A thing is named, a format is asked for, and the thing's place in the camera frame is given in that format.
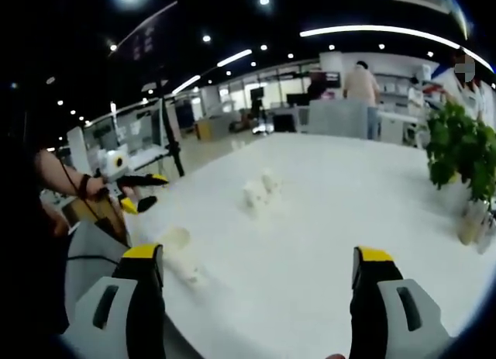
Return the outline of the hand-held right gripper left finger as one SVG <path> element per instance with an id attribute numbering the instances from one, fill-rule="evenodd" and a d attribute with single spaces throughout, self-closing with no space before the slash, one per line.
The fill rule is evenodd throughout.
<path id="1" fill-rule="evenodd" d="M 165 358 L 163 286 L 163 247 L 129 248 L 75 306 L 75 357 Z"/>

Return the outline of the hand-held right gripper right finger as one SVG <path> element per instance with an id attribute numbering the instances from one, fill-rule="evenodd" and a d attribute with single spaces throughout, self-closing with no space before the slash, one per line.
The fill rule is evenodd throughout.
<path id="1" fill-rule="evenodd" d="M 350 358 L 439 358 L 453 341 L 437 303 L 383 250 L 354 248 L 352 292 Z"/>

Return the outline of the person's left hand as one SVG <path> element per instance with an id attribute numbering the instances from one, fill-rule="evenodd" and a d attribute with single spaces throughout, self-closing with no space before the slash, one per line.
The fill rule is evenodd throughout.
<path id="1" fill-rule="evenodd" d="M 109 193 L 109 190 L 102 177 L 94 178 L 88 174 L 84 174 L 79 183 L 77 193 L 81 199 L 90 199 L 98 202 Z"/>

